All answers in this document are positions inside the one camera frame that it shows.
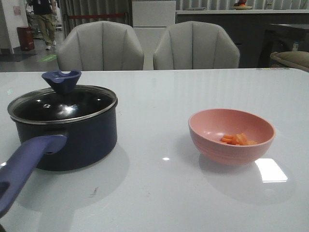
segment metal rim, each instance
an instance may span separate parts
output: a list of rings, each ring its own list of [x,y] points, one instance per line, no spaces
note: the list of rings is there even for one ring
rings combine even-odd
[[[84,86],[84,85],[77,85],[76,88],[83,88],[85,90],[88,89],[88,90],[97,90],[97,91],[105,90],[111,95],[111,98],[113,99],[113,101],[109,106],[107,106],[104,109],[99,110],[95,113],[88,114],[88,115],[81,116],[81,117],[61,119],[61,120],[35,121],[35,120],[24,119],[24,118],[18,117],[14,114],[14,109],[17,106],[23,104],[25,101],[28,101],[29,99],[33,99],[36,96],[42,96],[42,95],[48,95],[50,93],[54,93],[54,90],[52,88],[45,88],[45,89],[36,90],[36,91],[33,91],[33,92],[26,93],[24,95],[19,96],[16,99],[14,99],[13,101],[11,101],[11,103],[8,105],[8,113],[9,113],[11,119],[14,120],[14,121],[27,123],[27,124],[31,124],[31,125],[56,125],[56,124],[66,124],[66,123],[78,122],[78,121],[82,121],[82,120],[85,120],[85,119],[95,117],[97,115],[100,115],[100,114],[110,110],[113,106],[117,105],[117,103],[118,103],[118,99],[117,99],[116,94],[108,88],[99,87],[99,86]]]

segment chopped carrot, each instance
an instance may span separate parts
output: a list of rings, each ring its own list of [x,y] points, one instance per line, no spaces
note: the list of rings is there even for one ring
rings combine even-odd
[[[254,140],[248,140],[247,136],[244,133],[229,135],[225,134],[222,139],[222,143],[231,144],[231,145],[255,145],[257,144]]]

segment wall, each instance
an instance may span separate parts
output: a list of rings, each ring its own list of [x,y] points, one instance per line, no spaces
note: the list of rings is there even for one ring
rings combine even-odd
[[[20,46],[17,27],[27,26],[27,16],[23,0],[0,0],[0,49],[9,49],[10,53],[14,53],[14,48]],[[20,6],[21,15],[14,15],[13,6]]]

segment green floor sticker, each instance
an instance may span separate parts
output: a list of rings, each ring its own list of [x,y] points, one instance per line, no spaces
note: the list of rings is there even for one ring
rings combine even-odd
[[[39,59],[38,62],[49,62],[57,59],[56,54],[50,54],[48,56],[43,57],[42,59]]]

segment red trash bin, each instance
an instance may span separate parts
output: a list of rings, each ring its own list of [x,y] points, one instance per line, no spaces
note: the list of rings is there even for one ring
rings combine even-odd
[[[17,34],[21,50],[29,51],[34,49],[34,41],[32,38],[32,31],[30,27],[27,26],[17,27]]]

